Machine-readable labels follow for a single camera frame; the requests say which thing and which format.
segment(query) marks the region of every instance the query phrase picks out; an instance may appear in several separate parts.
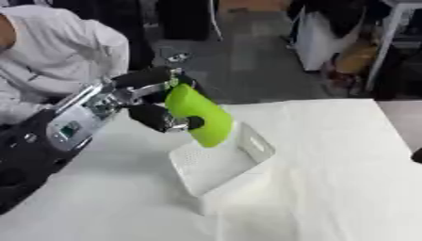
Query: person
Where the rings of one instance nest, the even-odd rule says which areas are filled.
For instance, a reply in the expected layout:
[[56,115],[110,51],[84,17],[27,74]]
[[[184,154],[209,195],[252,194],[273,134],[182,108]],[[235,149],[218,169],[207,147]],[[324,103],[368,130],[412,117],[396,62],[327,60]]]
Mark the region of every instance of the person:
[[128,64],[127,38],[97,21],[59,8],[0,8],[0,125],[127,73]]

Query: table leg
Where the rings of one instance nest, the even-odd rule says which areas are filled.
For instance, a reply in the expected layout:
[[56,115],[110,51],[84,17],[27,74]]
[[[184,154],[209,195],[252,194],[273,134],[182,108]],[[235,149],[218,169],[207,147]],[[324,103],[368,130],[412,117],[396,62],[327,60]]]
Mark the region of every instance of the table leg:
[[385,31],[382,37],[382,43],[380,51],[378,52],[377,59],[375,60],[374,64],[372,65],[371,71],[367,78],[366,82],[366,91],[372,91],[375,84],[375,78],[377,77],[378,71],[380,70],[385,57],[387,56],[388,49],[390,48],[391,42],[393,41],[393,37],[396,34],[398,24],[400,23],[401,16],[403,14],[405,8],[401,5],[397,5],[393,9],[393,15],[388,23],[387,30]]

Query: white tablecloth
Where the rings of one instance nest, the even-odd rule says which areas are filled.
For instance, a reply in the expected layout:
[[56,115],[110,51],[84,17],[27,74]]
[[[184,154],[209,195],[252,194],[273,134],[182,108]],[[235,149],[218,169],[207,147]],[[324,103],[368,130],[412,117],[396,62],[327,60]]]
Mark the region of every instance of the white tablecloth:
[[[45,187],[0,217],[0,240],[416,238],[414,224],[422,223],[421,210],[415,209],[422,203],[422,174],[417,175],[422,170],[409,160],[409,149],[375,103],[334,100],[227,108],[276,146],[281,163],[276,176],[288,177],[275,179],[277,192],[288,195],[282,201],[268,193],[262,193],[262,201],[248,190],[219,218],[194,214],[167,157],[191,141],[190,136],[155,133],[122,113]],[[377,239],[389,232],[396,236]]]

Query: green cylinder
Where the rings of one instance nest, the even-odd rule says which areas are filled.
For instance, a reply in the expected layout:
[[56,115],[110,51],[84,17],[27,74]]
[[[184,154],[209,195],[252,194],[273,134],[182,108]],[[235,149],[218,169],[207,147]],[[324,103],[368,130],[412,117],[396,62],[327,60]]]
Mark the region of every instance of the green cylinder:
[[232,131],[232,116],[186,84],[171,91],[166,108],[175,118],[201,117],[204,126],[189,132],[206,148],[219,145]]

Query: robotic arm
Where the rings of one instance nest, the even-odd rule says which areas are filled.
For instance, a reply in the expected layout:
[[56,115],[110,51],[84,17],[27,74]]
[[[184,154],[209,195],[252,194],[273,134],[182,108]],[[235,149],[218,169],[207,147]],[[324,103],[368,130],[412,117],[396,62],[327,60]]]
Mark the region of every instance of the robotic arm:
[[166,67],[105,79],[0,133],[0,215],[63,169],[124,108],[135,121],[163,133],[203,126],[201,118],[176,119],[155,105],[181,83],[199,88],[182,71]]

